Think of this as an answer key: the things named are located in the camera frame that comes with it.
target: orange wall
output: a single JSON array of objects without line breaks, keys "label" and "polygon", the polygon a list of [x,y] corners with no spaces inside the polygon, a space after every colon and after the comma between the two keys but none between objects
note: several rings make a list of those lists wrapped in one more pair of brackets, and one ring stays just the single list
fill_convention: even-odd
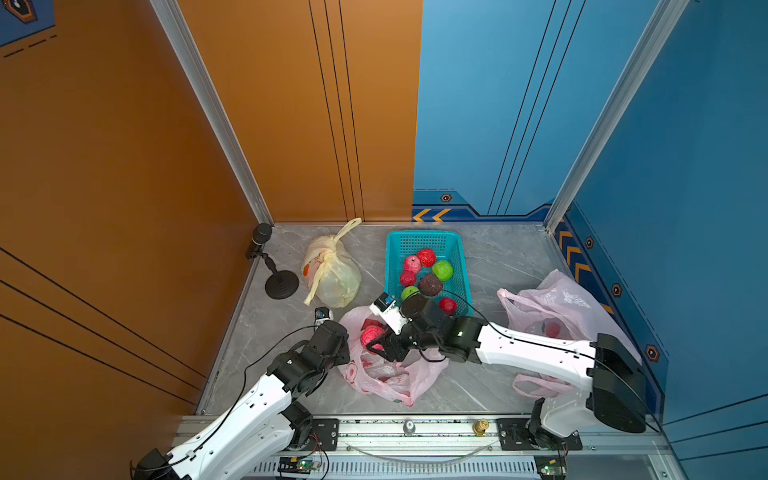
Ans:
[{"label": "orange wall", "polygon": [[0,251],[3,476],[127,478],[194,412],[256,219],[149,3],[54,7],[0,48],[0,247],[180,362]]},{"label": "orange wall", "polygon": [[410,219],[421,1],[180,6],[275,221]]}]

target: blue wall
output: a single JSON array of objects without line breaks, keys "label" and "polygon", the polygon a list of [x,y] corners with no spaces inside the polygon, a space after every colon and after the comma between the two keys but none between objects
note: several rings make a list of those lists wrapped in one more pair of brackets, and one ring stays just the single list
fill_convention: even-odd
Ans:
[{"label": "blue wall", "polygon": [[482,216],[551,202],[656,4],[425,0],[417,196],[452,190]]},{"label": "blue wall", "polygon": [[664,429],[696,479],[768,468],[720,455],[768,446],[766,18],[692,1],[575,201],[667,355]]},{"label": "blue wall", "polygon": [[55,25],[53,0],[35,0],[32,5],[38,19],[29,23],[22,22],[0,5],[0,47]]}]

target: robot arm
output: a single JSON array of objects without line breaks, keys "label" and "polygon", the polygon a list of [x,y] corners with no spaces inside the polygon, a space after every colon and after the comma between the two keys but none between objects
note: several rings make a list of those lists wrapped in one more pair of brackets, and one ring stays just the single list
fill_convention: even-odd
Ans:
[{"label": "robot arm", "polygon": [[597,342],[590,342],[516,332],[485,319],[451,317],[419,293],[399,308],[383,293],[371,310],[388,328],[366,348],[390,361],[403,361],[411,349],[437,348],[456,362],[516,366],[575,386],[534,406],[528,433],[544,449],[557,449],[575,430],[598,421],[624,432],[645,431],[645,377],[613,336],[598,334]]},{"label": "robot arm", "polygon": [[314,392],[330,368],[349,363],[347,338],[336,322],[317,325],[310,340],[279,354],[266,374],[202,432],[166,455],[156,449],[145,455],[133,480],[240,480],[260,459],[289,445],[303,447],[312,415],[295,399]]},{"label": "robot arm", "polygon": [[[515,366],[575,386],[535,403],[528,423],[532,445],[557,450],[575,430],[598,421],[625,432],[645,430],[645,378],[613,336],[600,334],[589,342],[515,332],[485,319],[451,317],[421,294],[398,308],[384,293],[371,310],[388,328],[366,347],[389,361],[403,361],[411,349],[438,348],[456,362]],[[289,445],[302,448],[312,416],[295,399],[314,392],[331,367],[349,362],[347,339],[338,323],[319,324],[312,339],[278,355],[232,409],[200,434],[167,455],[155,449],[141,459],[133,480],[239,480],[262,458]]]}]

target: gray marble floor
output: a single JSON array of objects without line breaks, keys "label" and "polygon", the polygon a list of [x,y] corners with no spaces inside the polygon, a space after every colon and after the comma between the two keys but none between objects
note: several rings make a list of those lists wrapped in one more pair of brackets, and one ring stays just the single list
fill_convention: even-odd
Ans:
[{"label": "gray marble floor", "polygon": [[[392,230],[413,230],[414,225],[362,225],[344,236],[342,242],[359,264],[362,285],[357,297],[346,308],[334,309],[335,319],[354,306],[369,305],[382,291],[386,253],[386,236]],[[421,228],[436,229],[434,224]],[[339,227],[275,227],[266,252],[275,260],[279,270],[300,272],[300,264],[310,241],[319,235],[333,234]],[[517,293],[535,288],[554,269],[564,272],[558,255],[542,230],[531,224],[450,224],[439,226],[462,236],[472,300],[489,320],[507,324],[507,317],[496,296],[505,288]],[[316,306],[303,304],[307,288],[285,300],[272,300],[264,293],[264,282],[270,272],[259,265],[247,294],[240,318],[235,325],[227,350],[220,364],[210,395],[200,404],[208,415],[229,408],[243,385],[243,369],[259,358],[286,333],[310,325]],[[292,335],[275,348],[261,363],[248,371],[248,386],[264,373],[274,356],[295,342],[311,336],[306,329]],[[533,401],[518,395],[511,382],[518,372],[504,366],[483,366],[474,363],[451,365],[441,374],[432,388],[413,407],[390,402],[374,395],[353,390],[338,369],[333,369],[323,386],[310,397],[301,399],[312,413],[338,415],[348,413],[392,412],[530,412]]]}]

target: yellow plastic bag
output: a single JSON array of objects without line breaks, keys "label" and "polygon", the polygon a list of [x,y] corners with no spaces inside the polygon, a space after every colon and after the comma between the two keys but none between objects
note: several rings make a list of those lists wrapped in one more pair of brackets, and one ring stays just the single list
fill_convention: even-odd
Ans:
[{"label": "yellow plastic bag", "polygon": [[315,295],[333,308],[347,306],[355,298],[362,277],[339,239],[361,222],[360,218],[350,220],[336,235],[312,240],[302,263],[304,281],[310,289],[305,305],[309,305]]}]

